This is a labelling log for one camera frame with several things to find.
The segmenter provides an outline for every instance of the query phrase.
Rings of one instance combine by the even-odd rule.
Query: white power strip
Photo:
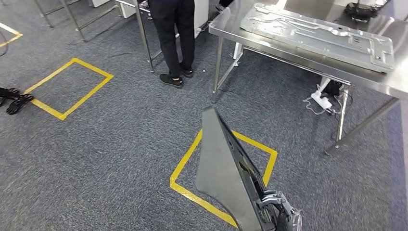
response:
[[[312,97],[312,99],[315,100],[324,110],[332,107],[332,103],[329,102],[329,99],[327,97],[321,98],[321,92],[318,90],[312,93],[310,97]]]

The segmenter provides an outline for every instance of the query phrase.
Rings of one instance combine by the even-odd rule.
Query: sneaker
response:
[[[225,7],[223,7],[221,4],[217,4],[216,9],[217,9],[218,12],[221,13],[223,10],[225,10]]]
[[[181,73],[182,73],[186,78],[192,78],[192,77],[194,76],[194,71],[191,70],[191,68],[190,68],[190,70],[184,69],[184,67],[183,67],[182,64],[180,64],[180,70],[181,70]]]
[[[174,80],[172,76],[169,74],[161,74],[160,75],[160,80],[167,85],[176,87],[176,88],[182,88],[184,85],[183,78],[178,77],[178,80]]]

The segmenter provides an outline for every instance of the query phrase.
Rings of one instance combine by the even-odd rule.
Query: stainless steel table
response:
[[[370,71],[240,29],[241,20],[256,2],[278,4],[282,9],[307,17],[335,22],[350,28],[389,37],[392,39],[394,46],[395,68],[388,74]],[[348,133],[346,137],[342,138],[345,102],[348,96],[344,94],[344,103],[342,104],[342,113],[340,114],[337,130],[337,142],[326,153],[330,154],[341,145],[347,143],[351,137],[367,124],[389,111],[398,103],[399,99],[408,100],[408,76],[406,74],[408,73],[408,23],[389,16],[380,15],[371,19],[368,25],[356,25],[343,15],[343,10],[344,7],[334,4],[334,0],[235,0],[209,25],[209,32],[219,37],[212,102],[216,102],[217,90],[221,87],[231,70],[238,65],[244,50],[257,52],[334,81],[347,85],[353,83],[393,96],[392,100],[384,104],[377,112],[369,116],[352,132]],[[241,46],[235,61],[230,65],[227,72],[219,78],[224,39],[239,43]]]

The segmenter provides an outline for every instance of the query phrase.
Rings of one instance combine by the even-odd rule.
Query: metal frame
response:
[[[130,3],[122,1],[122,0],[115,0],[115,1],[119,2],[121,4],[124,4],[124,5],[130,6],[130,7],[133,7],[133,8],[136,9],[136,18],[138,20],[141,40],[143,42],[144,50],[145,50],[146,56],[147,56],[147,63],[149,64],[150,72],[154,72],[153,60],[156,59],[162,53],[162,50],[160,49],[160,50],[156,51],[153,55],[150,52],[149,44],[147,42],[147,37],[146,37],[146,31],[144,30],[144,24],[143,24],[143,20],[141,18],[141,14],[142,14],[141,11],[148,13],[149,16],[150,16],[150,10],[147,10],[147,9],[145,9],[143,7],[136,7],[136,6],[139,5],[137,0],[133,0],[133,4],[130,4]]]
[[[117,8],[117,5],[112,6],[111,8],[107,9],[106,11],[102,12],[101,14],[97,15],[95,18],[91,19],[90,21],[86,22],[83,25],[79,25],[77,20],[75,19],[74,15],[72,14],[71,9],[69,9],[69,5],[72,5],[80,0],[72,0],[69,2],[66,2],[66,0],[60,0],[61,2],[61,6],[55,7],[54,9],[51,9],[50,11],[45,12],[43,10],[43,8],[41,7],[41,5],[39,4],[38,0],[33,0],[34,3],[36,4],[37,8],[39,9],[39,11],[41,12],[41,17],[44,17],[47,26],[49,27],[53,27],[50,20],[48,19],[47,15],[54,13],[56,11],[59,11],[62,8],[65,8],[69,18],[71,19],[72,23],[74,24],[75,30],[78,31],[79,36],[81,37],[81,41],[86,42],[85,37],[82,33],[82,29],[84,29],[85,27],[89,26],[90,24],[94,23],[96,20],[102,18],[103,16],[107,15],[109,12],[111,12],[112,10],[114,10],[115,8]]]
[[[220,79],[219,75],[220,75],[220,67],[221,67],[223,42],[224,42],[224,38],[219,37],[218,38],[218,49],[217,49],[216,71],[215,71],[215,74],[214,74],[213,91],[212,91],[212,95],[211,95],[211,102],[212,103],[216,103],[218,90],[220,89],[221,85],[224,83],[225,79],[228,77],[230,72],[234,69],[234,67],[238,66],[238,61],[242,57],[244,50],[249,50],[249,51],[252,51],[252,52],[255,52],[255,53],[259,53],[259,54],[264,55],[266,57],[276,59],[278,61],[281,61],[281,62],[286,63],[286,64],[290,64],[292,66],[302,68],[302,69],[304,69],[306,71],[313,72],[313,73],[318,74],[318,75],[320,75],[322,77],[326,77],[326,78],[328,78],[330,80],[337,81],[337,82],[343,83],[343,84],[348,85],[348,86],[351,85],[351,83],[349,81],[339,79],[339,78],[337,78],[335,76],[327,75],[325,73],[322,73],[322,72],[313,70],[311,68],[308,68],[308,67],[305,67],[305,66],[290,62],[288,60],[284,60],[284,59],[278,58],[276,56],[272,56],[272,55],[257,51],[255,49],[243,46],[243,45],[241,45],[239,43],[237,43],[236,46],[235,46],[235,51],[236,52],[234,54],[234,59],[235,59],[234,62],[232,62],[232,64],[227,69],[226,73]],[[361,131],[363,128],[365,128],[367,125],[369,125],[371,122],[373,122],[374,120],[376,120],[380,116],[387,113],[389,110],[391,110],[399,102],[399,99],[397,99],[397,98],[391,99],[389,102],[384,104],[380,109],[378,109],[376,112],[374,112],[372,115],[370,115],[361,124],[357,125],[354,128],[353,131],[351,131],[351,132],[349,132],[347,134],[347,136],[343,137],[343,126],[344,126],[344,118],[345,118],[345,109],[346,109],[347,99],[348,99],[348,89],[345,89],[344,92],[343,92],[343,95],[342,95],[342,105],[341,105],[341,110],[340,110],[339,123],[338,123],[338,126],[337,126],[336,143],[332,147],[330,147],[329,149],[327,149],[325,151],[325,154],[327,154],[327,155],[332,154],[339,147],[341,147],[343,145],[346,145],[349,142],[349,140],[354,137],[355,134],[357,134],[359,131]]]

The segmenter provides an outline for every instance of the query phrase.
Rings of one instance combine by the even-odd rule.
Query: metal sheet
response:
[[[377,72],[394,68],[391,39],[256,3],[241,28]]]
[[[196,187],[222,204],[241,231],[275,230],[260,210],[258,191],[266,188],[262,177],[231,130],[214,108],[203,111],[203,137]]]

